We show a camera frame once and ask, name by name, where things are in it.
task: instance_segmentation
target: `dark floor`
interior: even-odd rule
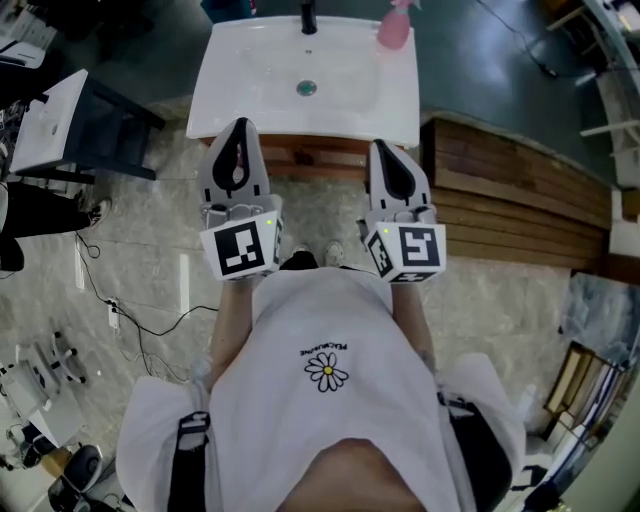
[[[536,57],[563,75],[579,74],[566,37],[547,34],[548,19],[537,0],[485,0],[522,32]],[[524,135],[615,181],[608,136],[583,140],[579,131],[606,121],[595,82],[552,79],[529,58],[518,36],[476,0],[423,0],[412,8],[425,108],[457,112]],[[257,0],[264,16],[295,14],[299,0]],[[389,5],[371,0],[317,0],[320,15],[381,19]],[[196,0],[148,0],[150,33],[116,48],[100,62],[95,37],[56,46],[69,70],[87,68],[94,77],[140,103],[191,94],[211,24]]]

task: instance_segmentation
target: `wall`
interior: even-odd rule
[[[622,512],[640,487],[640,379],[618,421],[563,499],[573,512]]]

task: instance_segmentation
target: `marble floor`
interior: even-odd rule
[[[198,236],[195,168],[204,154],[204,146],[184,137],[184,125],[169,124],[147,155],[158,170],[157,181],[103,173],[91,191],[96,198],[113,198],[110,216],[82,233],[101,251],[98,259],[87,258],[98,292],[117,297],[122,308],[156,332],[170,327],[186,302],[218,305],[221,285]],[[284,199],[285,254],[301,242],[320,254],[337,238],[351,264],[370,266],[355,224],[368,209],[362,184],[273,179],[272,189]],[[25,270],[0,281],[0,360],[11,357],[16,343],[45,341],[61,330],[88,373],[87,384],[74,387],[87,420],[80,440],[109,453],[131,388],[145,374],[142,360],[135,360],[137,330],[122,318],[117,331],[108,325],[107,307],[95,297],[86,273],[84,289],[77,287],[74,235],[20,244]],[[445,273],[421,285],[438,367],[464,352],[488,353],[514,403],[526,402],[523,394],[533,392],[525,412],[529,428],[539,428],[545,419],[542,402],[569,343],[557,333],[568,283],[568,270],[451,258]],[[186,378],[191,359],[208,346],[214,321],[215,313],[195,311],[164,337],[145,334],[145,350]],[[151,362],[158,375],[174,379],[157,359]]]

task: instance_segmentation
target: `backpack strap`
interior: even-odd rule
[[[478,512],[494,510],[505,497],[513,471],[505,451],[478,408],[462,398],[438,400],[449,411],[451,426],[471,483]]]
[[[209,413],[197,411],[180,420],[171,470],[167,512],[206,512],[205,477]]]

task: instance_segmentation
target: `drain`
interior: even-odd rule
[[[298,84],[296,90],[300,96],[311,96],[316,93],[318,86],[311,80],[303,80]]]

